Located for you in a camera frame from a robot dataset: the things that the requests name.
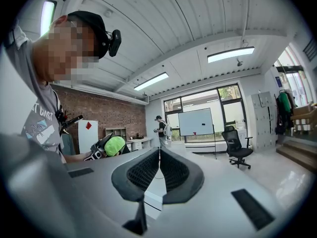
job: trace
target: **black cap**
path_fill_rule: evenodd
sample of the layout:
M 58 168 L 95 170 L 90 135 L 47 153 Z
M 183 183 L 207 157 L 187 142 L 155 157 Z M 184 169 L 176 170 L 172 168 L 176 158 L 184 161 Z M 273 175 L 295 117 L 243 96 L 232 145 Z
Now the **black cap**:
M 78 17 L 92 28 L 98 41 L 97 56 L 99 59 L 103 58 L 107 53 L 110 44 L 103 19 L 98 14 L 83 10 L 72 12 L 68 16 L 72 15 Z

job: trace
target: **gray t-shirt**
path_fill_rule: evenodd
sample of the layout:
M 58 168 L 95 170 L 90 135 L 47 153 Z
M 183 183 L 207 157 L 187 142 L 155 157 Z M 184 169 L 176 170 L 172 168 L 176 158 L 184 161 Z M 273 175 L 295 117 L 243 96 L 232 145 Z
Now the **gray t-shirt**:
M 59 123 L 55 117 L 57 111 L 57 95 L 50 84 L 43 85 L 38 82 L 32 60 L 32 41 L 25 41 L 18 49 L 13 43 L 6 49 L 7 54 L 24 82 L 38 97 L 34 104 L 21 134 L 36 141 L 45 150 L 57 152 L 64 161 L 58 149 L 62 140 L 59 136 Z

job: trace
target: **white backpack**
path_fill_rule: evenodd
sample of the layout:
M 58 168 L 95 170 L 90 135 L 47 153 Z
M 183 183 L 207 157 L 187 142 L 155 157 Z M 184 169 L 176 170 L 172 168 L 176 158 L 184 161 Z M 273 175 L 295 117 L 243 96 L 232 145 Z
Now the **white backpack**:
M 164 122 L 164 124 L 165 124 L 165 128 L 163 130 L 163 134 L 167 137 L 171 137 L 172 136 L 172 127 L 166 122 Z

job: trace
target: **whiteboard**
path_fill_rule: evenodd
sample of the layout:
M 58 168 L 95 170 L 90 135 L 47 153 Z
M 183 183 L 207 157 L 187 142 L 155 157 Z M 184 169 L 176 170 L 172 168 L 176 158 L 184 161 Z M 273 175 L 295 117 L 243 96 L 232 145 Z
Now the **whiteboard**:
M 87 123 L 91 124 L 89 129 L 86 128 Z M 90 148 L 98 141 L 98 121 L 80 120 L 78 122 L 78 144 L 79 152 L 90 152 Z
M 214 133 L 210 108 L 178 113 L 178 119 L 181 136 Z

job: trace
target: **ceiling light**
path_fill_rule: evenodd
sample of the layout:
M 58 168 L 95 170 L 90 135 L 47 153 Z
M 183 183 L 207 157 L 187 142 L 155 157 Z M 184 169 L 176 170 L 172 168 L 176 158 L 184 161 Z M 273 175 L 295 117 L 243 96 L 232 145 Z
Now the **ceiling light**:
M 56 7 L 56 2 L 51 0 L 45 1 L 43 4 L 42 16 L 41 16 L 41 36 L 43 34 L 46 34 L 50 28 L 55 7 Z
M 240 49 L 234 49 L 234 50 L 227 50 L 227 51 L 219 52 L 213 55 L 209 55 L 207 56 L 208 63 L 213 61 L 219 61 L 226 58 L 249 55 L 253 53 L 254 49 L 255 49 L 254 47 L 246 47 L 246 48 L 240 48 Z
M 159 82 L 165 78 L 168 78 L 168 75 L 166 72 L 164 72 L 164 73 L 162 73 L 154 78 L 151 78 L 151 79 L 145 81 L 144 83 L 134 87 L 134 90 L 140 91 L 141 89 L 146 88 L 149 85 L 153 85 L 154 83 Z

